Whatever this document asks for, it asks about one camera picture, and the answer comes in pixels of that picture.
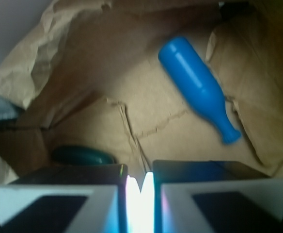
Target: green oval object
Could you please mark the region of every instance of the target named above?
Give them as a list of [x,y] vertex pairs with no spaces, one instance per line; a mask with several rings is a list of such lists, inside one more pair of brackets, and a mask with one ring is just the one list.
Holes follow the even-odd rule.
[[67,165],[114,164],[114,158],[105,152],[83,146],[61,146],[56,148],[51,158]]

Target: blue plastic bottle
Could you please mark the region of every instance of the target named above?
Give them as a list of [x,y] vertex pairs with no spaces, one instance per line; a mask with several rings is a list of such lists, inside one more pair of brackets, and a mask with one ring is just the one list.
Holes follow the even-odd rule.
[[236,142],[241,133],[228,119],[222,89],[188,40],[174,38],[158,58],[191,108],[216,126],[225,144]]

